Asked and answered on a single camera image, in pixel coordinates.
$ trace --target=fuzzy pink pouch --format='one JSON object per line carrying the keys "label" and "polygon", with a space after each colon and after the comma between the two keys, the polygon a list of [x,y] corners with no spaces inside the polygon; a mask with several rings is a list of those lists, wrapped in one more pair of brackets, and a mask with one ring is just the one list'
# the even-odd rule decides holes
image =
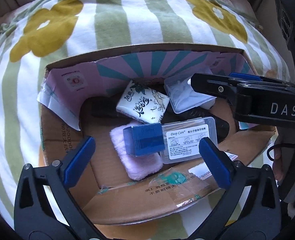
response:
{"label": "fuzzy pink pouch", "polygon": [[140,124],[142,123],[133,120],[127,125],[116,127],[110,131],[110,137],[114,148],[117,151],[127,174],[133,180],[144,179],[149,174],[159,171],[163,166],[161,157],[158,153],[137,157],[126,154],[123,129]]}

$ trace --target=striped blanket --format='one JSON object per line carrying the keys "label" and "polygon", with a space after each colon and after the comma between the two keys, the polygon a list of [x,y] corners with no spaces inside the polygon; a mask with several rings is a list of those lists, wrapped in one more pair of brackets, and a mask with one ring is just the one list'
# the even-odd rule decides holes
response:
{"label": "striped blanket", "polygon": [[36,100],[45,66],[98,49],[162,42],[241,48],[259,75],[289,80],[258,23],[223,0],[36,0],[0,35],[0,212],[11,226],[22,166],[45,165]]}

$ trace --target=small blue box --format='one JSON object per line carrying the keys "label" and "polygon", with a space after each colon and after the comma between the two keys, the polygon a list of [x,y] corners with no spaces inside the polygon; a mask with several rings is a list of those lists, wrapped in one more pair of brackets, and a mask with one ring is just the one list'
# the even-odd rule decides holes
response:
{"label": "small blue box", "polygon": [[143,156],[165,149],[160,123],[130,126],[123,129],[125,150],[131,156]]}

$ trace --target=cardboard box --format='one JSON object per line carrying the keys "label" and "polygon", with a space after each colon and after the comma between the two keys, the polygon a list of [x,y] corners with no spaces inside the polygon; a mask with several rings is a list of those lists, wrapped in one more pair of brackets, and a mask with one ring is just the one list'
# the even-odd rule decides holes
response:
{"label": "cardboard box", "polygon": [[[54,68],[70,67],[131,52],[159,50],[239,53],[256,74],[249,58],[241,49],[166,43],[124,46],[77,55],[49,64],[45,76]],[[70,189],[76,202],[94,224],[127,224],[161,217],[191,206],[217,189],[212,176],[201,180],[188,172],[190,168],[203,162],[201,158],[166,166],[169,168],[163,168],[162,172],[143,181],[132,181],[127,176],[109,136],[110,130],[126,124],[128,120],[94,118],[91,115],[91,106],[90,98],[82,105],[79,125],[81,131],[69,127],[54,112],[42,106],[41,132],[47,163],[63,159],[66,150],[74,148],[84,135],[95,138],[96,151],[78,184]],[[218,145],[219,149],[238,155],[238,159],[245,165],[261,153],[274,134],[270,127],[266,130],[238,131],[230,106],[223,99],[217,98],[210,112],[230,124],[229,135]]]}

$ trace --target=yellow flower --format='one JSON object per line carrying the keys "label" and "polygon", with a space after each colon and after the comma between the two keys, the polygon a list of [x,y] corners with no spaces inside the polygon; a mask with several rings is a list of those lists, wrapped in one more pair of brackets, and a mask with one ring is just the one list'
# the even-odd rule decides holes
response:
{"label": "yellow flower", "polygon": [[51,10],[42,8],[28,20],[23,36],[10,52],[10,61],[17,62],[30,51],[44,57],[59,49],[71,36],[83,3],[80,0],[62,0]]}
{"label": "yellow flower", "polygon": [[213,28],[233,35],[239,41],[247,43],[247,33],[235,15],[223,9],[215,0],[186,0],[194,5],[192,12],[195,17],[206,22]]}

